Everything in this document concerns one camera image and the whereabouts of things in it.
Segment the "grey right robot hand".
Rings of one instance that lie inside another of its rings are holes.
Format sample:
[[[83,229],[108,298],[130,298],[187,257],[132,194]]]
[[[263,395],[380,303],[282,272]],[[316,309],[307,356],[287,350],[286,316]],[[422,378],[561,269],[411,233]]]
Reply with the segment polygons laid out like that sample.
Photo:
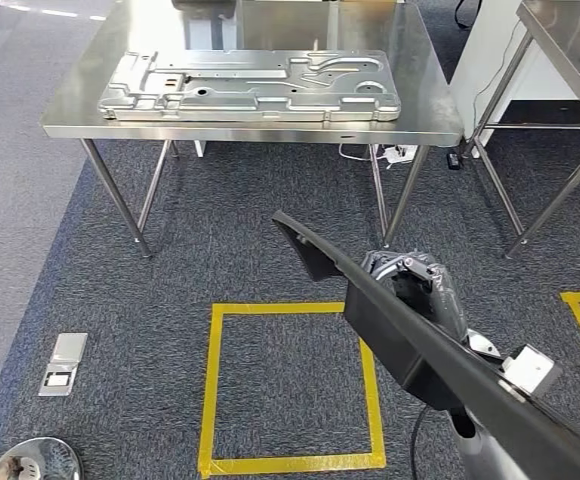
[[[467,322],[454,281],[433,255],[371,251],[362,267],[378,282],[390,280],[397,298],[461,344],[468,342]]]

